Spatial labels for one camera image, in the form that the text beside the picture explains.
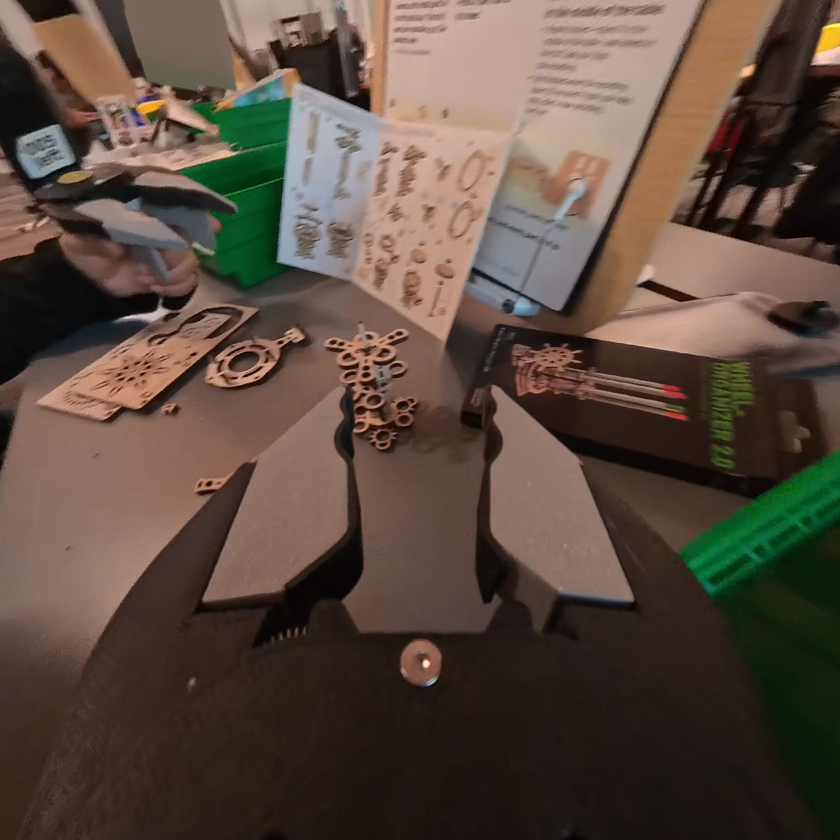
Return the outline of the colourful printed box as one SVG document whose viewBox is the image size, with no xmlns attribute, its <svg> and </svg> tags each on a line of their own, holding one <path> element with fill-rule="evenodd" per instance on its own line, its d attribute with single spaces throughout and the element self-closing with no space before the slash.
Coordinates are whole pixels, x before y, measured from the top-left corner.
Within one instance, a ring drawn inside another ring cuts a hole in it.
<svg viewBox="0 0 840 840">
<path fill-rule="evenodd" d="M 265 102 L 277 102 L 292 97 L 300 82 L 298 70 L 294 67 L 281 68 L 252 85 L 229 93 L 217 105 L 217 112 Z"/>
</svg>

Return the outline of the instruction poster board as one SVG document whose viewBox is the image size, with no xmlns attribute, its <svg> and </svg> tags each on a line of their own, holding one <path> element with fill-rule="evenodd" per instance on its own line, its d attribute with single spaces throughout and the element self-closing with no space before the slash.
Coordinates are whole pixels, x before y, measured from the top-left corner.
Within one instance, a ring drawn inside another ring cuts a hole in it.
<svg viewBox="0 0 840 840">
<path fill-rule="evenodd" d="M 622 309 L 779 2 L 378 2 L 374 111 L 513 137 L 472 266 L 583 334 Z"/>
</svg>

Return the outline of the person's left hand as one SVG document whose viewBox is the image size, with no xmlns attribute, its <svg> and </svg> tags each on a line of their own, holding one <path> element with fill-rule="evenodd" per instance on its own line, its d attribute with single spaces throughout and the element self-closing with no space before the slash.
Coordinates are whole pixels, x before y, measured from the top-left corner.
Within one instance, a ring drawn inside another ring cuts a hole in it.
<svg viewBox="0 0 840 840">
<path fill-rule="evenodd" d="M 202 271 L 192 248 L 159 251 L 168 279 L 161 279 L 132 256 L 129 246 L 89 236 L 63 233 L 58 238 L 63 256 L 93 284 L 117 298 L 155 295 L 158 298 L 191 296 L 201 283 Z"/>
</svg>

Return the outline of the white plastic object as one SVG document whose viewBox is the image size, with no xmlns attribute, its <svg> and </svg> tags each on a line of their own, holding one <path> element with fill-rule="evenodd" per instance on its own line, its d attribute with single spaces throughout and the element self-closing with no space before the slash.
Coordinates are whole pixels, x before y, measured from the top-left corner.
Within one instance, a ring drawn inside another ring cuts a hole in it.
<svg viewBox="0 0 840 840">
<path fill-rule="evenodd" d="M 465 285 L 465 293 L 501 313 L 518 318 L 533 318 L 542 309 L 539 303 L 484 277 L 479 272 L 470 275 Z"/>
</svg>

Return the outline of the green plastic bin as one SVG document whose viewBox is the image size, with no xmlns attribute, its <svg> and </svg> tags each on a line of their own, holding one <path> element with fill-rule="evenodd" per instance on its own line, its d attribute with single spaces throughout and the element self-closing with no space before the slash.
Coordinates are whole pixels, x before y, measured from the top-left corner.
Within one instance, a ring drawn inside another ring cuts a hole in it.
<svg viewBox="0 0 840 840">
<path fill-rule="evenodd" d="M 728 619 L 786 761 L 838 798 L 839 454 L 773 488 L 680 552 Z"/>
<path fill-rule="evenodd" d="M 238 151 L 285 143 L 292 100 L 264 101 L 211 113 L 219 139 Z"/>
<path fill-rule="evenodd" d="M 240 289 L 281 273 L 277 252 L 282 193 L 282 178 L 226 193 L 238 211 L 215 215 L 221 227 L 213 253 L 199 255 L 203 268 Z"/>
<path fill-rule="evenodd" d="M 278 142 L 188 166 L 178 174 L 218 194 L 232 195 L 282 180 L 286 158 L 287 142 Z"/>
</svg>

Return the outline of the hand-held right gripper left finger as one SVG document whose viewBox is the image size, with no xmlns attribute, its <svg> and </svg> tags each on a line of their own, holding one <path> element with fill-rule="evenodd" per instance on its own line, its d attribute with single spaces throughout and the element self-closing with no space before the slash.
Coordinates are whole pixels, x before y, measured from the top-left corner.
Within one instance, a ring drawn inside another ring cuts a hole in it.
<svg viewBox="0 0 840 840">
<path fill-rule="evenodd" d="M 353 425 L 338 386 L 256 458 L 205 606 L 312 607 L 352 592 L 364 567 Z"/>
</svg>

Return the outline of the wooden punch-out sheet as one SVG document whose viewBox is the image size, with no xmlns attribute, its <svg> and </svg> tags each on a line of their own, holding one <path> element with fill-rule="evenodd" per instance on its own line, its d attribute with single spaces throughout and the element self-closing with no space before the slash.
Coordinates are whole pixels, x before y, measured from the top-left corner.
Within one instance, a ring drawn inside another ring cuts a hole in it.
<svg viewBox="0 0 840 840">
<path fill-rule="evenodd" d="M 217 304 L 160 318 L 121 342 L 37 405 L 95 422 L 139 411 L 259 312 Z"/>
</svg>

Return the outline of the person's left forearm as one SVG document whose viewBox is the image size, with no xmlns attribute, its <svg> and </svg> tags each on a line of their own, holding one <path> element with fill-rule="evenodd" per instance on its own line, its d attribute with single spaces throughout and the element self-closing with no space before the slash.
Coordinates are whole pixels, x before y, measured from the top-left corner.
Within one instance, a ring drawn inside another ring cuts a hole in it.
<svg viewBox="0 0 840 840">
<path fill-rule="evenodd" d="M 163 298 L 114 297 L 63 256 L 58 238 L 1 263 L 1 383 L 33 358 L 77 331 L 101 322 L 153 312 Z"/>
</svg>

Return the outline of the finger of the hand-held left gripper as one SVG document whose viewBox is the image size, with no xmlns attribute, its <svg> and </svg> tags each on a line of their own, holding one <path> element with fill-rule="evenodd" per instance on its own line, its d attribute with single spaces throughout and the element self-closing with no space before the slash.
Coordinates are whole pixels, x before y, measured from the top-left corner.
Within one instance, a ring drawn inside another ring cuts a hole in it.
<svg viewBox="0 0 840 840">
<path fill-rule="evenodd" d="M 186 245 L 132 245 L 133 254 L 151 254 L 161 249 L 183 249 L 198 244 L 209 253 L 216 250 L 214 214 L 235 215 L 237 204 L 225 195 L 168 170 L 128 170 L 141 211 L 164 226 L 185 235 Z"/>
<path fill-rule="evenodd" d="M 73 206 L 79 221 L 119 245 L 151 249 L 187 249 L 189 244 L 161 220 L 112 199 L 98 199 Z"/>
</svg>

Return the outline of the cardboard box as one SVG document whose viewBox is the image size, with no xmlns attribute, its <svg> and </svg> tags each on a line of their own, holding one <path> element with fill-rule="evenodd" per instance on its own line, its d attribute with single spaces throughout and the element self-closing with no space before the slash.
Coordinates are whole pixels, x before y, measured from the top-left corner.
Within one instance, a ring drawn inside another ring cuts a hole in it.
<svg viewBox="0 0 840 840">
<path fill-rule="evenodd" d="M 136 87 L 119 54 L 80 14 L 33 23 L 43 51 L 88 102 L 120 98 L 136 104 Z"/>
</svg>

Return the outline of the wooden model tower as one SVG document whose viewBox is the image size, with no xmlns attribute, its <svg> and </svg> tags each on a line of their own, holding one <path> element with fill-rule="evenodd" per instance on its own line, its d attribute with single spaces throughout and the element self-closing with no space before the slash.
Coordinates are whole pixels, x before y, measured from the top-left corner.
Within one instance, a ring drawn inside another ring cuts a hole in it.
<svg viewBox="0 0 840 840">
<path fill-rule="evenodd" d="M 335 355 L 339 383 L 350 395 L 353 434 L 376 451 L 389 453 L 414 426 L 421 404 L 413 395 L 392 391 L 408 371 L 400 348 L 410 332 L 394 329 L 379 333 L 365 329 L 362 323 L 357 329 L 352 338 L 332 337 L 323 346 Z"/>
</svg>

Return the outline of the black kit box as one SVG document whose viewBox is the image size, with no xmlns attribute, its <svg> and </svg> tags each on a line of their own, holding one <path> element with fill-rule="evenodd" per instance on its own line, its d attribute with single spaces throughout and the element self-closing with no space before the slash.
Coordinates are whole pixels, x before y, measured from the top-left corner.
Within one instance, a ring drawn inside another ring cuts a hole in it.
<svg viewBox="0 0 840 840">
<path fill-rule="evenodd" d="M 579 455 L 756 498 L 829 454 L 812 384 L 717 360 L 494 326 L 461 408 L 491 387 Z"/>
</svg>

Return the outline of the folded instruction booklet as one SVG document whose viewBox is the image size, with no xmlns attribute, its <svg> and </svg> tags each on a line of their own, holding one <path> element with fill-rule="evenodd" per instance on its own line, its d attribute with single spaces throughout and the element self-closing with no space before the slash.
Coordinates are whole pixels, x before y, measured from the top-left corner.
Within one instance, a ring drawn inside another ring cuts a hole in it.
<svg viewBox="0 0 840 840">
<path fill-rule="evenodd" d="M 278 262 L 350 281 L 446 342 L 512 140 L 384 119 L 296 85 Z"/>
</svg>

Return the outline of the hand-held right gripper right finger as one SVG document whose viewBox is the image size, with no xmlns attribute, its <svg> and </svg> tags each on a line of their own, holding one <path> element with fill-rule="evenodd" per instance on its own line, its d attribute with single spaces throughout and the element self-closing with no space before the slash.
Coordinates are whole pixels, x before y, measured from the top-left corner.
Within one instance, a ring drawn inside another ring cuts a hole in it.
<svg viewBox="0 0 840 840">
<path fill-rule="evenodd" d="M 636 599 L 578 456 L 496 385 L 485 390 L 476 578 L 483 603 L 518 602 L 545 631 L 565 604 Z"/>
</svg>

